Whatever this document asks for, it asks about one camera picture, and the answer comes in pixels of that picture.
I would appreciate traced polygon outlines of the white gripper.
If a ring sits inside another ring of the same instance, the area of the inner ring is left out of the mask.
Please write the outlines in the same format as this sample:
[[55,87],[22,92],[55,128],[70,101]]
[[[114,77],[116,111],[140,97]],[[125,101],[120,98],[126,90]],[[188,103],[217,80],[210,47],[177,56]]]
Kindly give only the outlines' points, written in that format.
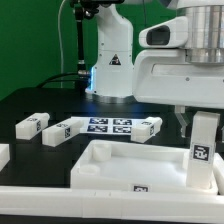
[[181,136],[190,136],[186,107],[224,109],[224,66],[186,61],[188,19],[176,17],[142,30],[132,92],[139,102],[175,106]]

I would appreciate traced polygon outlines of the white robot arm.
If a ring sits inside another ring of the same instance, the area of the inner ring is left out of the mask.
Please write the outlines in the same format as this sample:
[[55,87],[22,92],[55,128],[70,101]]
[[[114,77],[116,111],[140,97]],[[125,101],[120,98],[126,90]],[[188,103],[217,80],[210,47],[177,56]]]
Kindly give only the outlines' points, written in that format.
[[159,0],[176,17],[143,29],[132,56],[132,24],[118,4],[140,0],[70,0],[78,20],[97,19],[98,58],[86,93],[93,99],[224,109],[224,0]]

